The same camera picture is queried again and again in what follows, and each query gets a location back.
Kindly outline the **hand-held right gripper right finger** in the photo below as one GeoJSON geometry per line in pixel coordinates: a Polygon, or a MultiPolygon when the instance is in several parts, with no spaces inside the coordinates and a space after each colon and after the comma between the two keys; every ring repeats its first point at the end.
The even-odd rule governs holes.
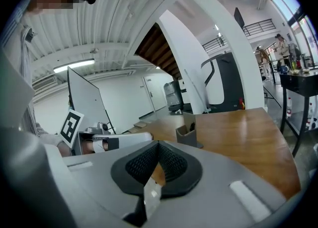
{"type": "Polygon", "coordinates": [[[241,181],[271,211],[285,202],[283,194],[240,163],[217,153],[173,143],[196,157],[203,175],[187,195],[163,200],[158,208],[159,228],[248,228],[256,222],[230,184],[241,181]]]}

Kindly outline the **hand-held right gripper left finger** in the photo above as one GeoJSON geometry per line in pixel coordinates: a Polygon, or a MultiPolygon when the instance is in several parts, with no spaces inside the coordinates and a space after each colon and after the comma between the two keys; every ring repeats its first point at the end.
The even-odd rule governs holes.
{"type": "Polygon", "coordinates": [[[71,209],[80,228],[159,228],[160,208],[150,217],[146,183],[158,163],[157,141],[64,159],[75,181],[71,209]]]}

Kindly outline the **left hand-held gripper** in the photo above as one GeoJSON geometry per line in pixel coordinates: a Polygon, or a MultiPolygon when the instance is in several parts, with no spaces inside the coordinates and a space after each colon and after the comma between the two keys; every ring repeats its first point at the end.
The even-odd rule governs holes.
{"type": "Polygon", "coordinates": [[[102,141],[108,143],[108,151],[111,151],[118,149],[119,146],[132,146],[153,140],[152,134],[148,132],[111,135],[105,123],[98,122],[90,127],[88,119],[83,114],[71,109],[59,135],[70,149],[71,155],[83,155],[81,148],[83,140],[92,140],[96,153],[102,152],[102,141]]]}

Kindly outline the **person's left hand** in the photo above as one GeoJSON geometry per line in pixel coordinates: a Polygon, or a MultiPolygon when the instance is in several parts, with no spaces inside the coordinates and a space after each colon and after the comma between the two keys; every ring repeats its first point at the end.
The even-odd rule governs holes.
{"type": "MultiPolygon", "coordinates": [[[[81,143],[82,154],[91,154],[96,153],[94,150],[94,142],[92,140],[83,140],[81,143]]],[[[108,142],[102,140],[102,152],[108,151],[108,142]]]]}

